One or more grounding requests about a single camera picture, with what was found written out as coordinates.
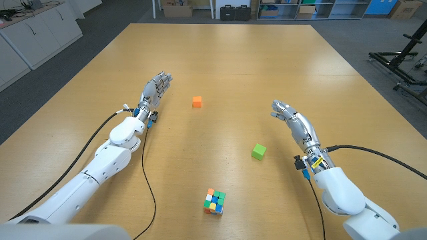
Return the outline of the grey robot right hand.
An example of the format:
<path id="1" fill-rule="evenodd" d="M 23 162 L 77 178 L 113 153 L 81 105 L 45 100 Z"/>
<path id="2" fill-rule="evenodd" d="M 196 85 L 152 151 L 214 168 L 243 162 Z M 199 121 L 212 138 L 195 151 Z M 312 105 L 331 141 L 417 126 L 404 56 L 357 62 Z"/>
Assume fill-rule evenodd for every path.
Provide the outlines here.
<path id="1" fill-rule="evenodd" d="M 285 121 L 292 132 L 292 137 L 300 149 L 307 153 L 310 149 L 320 147 L 320 140 L 313 125 L 308 119 L 293 107 L 279 100 L 273 100 L 272 117 Z"/>

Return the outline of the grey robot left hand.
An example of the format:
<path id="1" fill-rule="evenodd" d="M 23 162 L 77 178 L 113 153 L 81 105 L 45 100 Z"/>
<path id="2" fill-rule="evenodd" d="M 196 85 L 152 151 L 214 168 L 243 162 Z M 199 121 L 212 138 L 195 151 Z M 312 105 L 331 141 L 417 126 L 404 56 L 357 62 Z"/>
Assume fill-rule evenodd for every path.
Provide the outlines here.
<path id="1" fill-rule="evenodd" d="M 138 107 L 148 107 L 151 111 L 158 108 L 160 99 L 170 87 L 170 82 L 173 80 L 171 73 L 161 73 L 154 76 L 144 87 L 141 94 Z"/>

